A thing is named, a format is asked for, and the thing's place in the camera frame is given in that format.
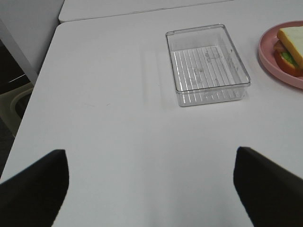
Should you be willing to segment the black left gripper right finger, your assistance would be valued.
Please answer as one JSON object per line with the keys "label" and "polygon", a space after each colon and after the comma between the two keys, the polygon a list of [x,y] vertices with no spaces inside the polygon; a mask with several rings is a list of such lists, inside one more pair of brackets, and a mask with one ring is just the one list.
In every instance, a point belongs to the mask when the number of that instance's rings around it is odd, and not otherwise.
{"label": "black left gripper right finger", "polygon": [[239,147],[233,184],[255,227],[301,227],[303,180],[249,147]]}

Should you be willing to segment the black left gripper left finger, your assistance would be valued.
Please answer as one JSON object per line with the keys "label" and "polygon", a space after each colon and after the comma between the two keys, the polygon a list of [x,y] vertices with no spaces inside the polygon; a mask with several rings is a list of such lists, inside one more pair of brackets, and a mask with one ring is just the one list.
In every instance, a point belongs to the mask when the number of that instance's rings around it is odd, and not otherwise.
{"label": "black left gripper left finger", "polygon": [[0,185],[2,227],[50,227],[69,188],[64,149],[53,150]]}

